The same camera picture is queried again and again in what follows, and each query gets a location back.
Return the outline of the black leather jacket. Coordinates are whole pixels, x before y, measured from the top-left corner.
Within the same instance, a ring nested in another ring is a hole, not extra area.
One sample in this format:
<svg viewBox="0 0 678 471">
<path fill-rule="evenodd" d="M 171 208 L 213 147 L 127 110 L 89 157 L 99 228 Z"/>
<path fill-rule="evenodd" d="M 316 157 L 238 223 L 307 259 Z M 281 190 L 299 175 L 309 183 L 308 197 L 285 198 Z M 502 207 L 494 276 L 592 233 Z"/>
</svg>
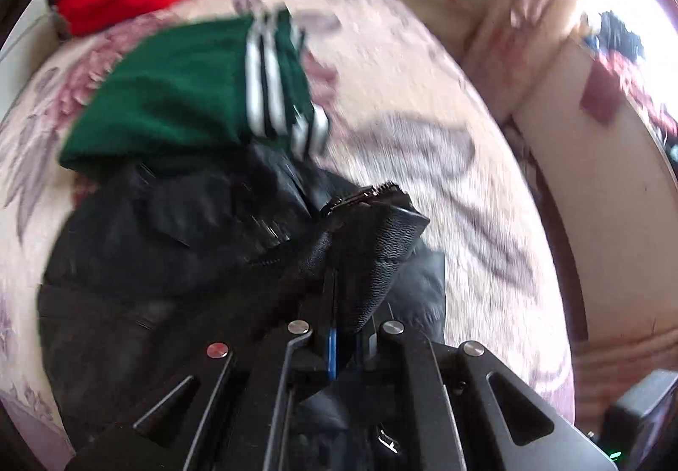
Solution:
<svg viewBox="0 0 678 471">
<path fill-rule="evenodd" d="M 337 332 L 337 376 L 295 403 L 285 470 L 379 470 L 367 373 L 390 319 L 433 343 L 445 260 L 399 186 L 255 146 L 197 169 L 126 168 L 70 215 L 38 295 L 42 363 L 76 454 L 213 343 L 297 319 Z"/>
</svg>

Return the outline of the beige wooden headboard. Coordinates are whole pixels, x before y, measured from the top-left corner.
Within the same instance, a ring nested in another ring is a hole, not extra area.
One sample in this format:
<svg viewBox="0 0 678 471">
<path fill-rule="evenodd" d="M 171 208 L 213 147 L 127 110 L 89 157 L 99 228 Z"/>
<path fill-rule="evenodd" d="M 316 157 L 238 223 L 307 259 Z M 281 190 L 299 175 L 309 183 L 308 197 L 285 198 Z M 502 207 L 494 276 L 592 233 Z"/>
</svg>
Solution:
<svg viewBox="0 0 678 471">
<path fill-rule="evenodd" d="M 579 0 L 494 0 L 464 58 L 492 115 L 513 120 L 564 225 L 578 423 L 677 365 L 677 181 L 620 76 L 573 32 Z"/>
</svg>

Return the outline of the floral pink bed blanket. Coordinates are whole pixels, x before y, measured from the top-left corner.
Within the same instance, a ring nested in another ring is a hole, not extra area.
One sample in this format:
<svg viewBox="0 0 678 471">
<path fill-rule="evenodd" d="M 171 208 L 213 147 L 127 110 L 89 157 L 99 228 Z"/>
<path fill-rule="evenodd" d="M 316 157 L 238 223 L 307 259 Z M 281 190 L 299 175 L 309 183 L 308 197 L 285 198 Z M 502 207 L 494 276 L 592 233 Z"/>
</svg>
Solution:
<svg viewBox="0 0 678 471">
<path fill-rule="evenodd" d="M 570 345 L 541 219 L 476 89 L 400 0 L 184 0 L 51 47 L 1 106 L 1 400 L 70 455 L 40 363 L 36 298 L 62 223 L 89 184 L 56 160 L 116 62 L 173 21 L 287 7 L 305 29 L 308 77 L 332 120 L 322 166 L 356 184 L 395 181 L 429 216 L 446 257 L 447 343 L 477 340 L 563 417 L 575 414 Z"/>
</svg>

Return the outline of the green striped sweater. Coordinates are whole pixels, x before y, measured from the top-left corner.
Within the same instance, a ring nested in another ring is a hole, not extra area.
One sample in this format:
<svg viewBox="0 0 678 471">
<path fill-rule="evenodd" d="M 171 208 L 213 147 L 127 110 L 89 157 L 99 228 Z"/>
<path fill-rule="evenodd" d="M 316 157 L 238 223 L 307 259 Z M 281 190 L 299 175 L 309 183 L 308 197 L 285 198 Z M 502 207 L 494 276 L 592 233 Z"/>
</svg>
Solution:
<svg viewBox="0 0 678 471">
<path fill-rule="evenodd" d="M 250 142 L 315 158 L 328 146 L 331 120 L 311 95 L 305 42 L 287 7 L 163 29 L 95 90 L 58 161 L 101 181 L 131 162 Z"/>
</svg>

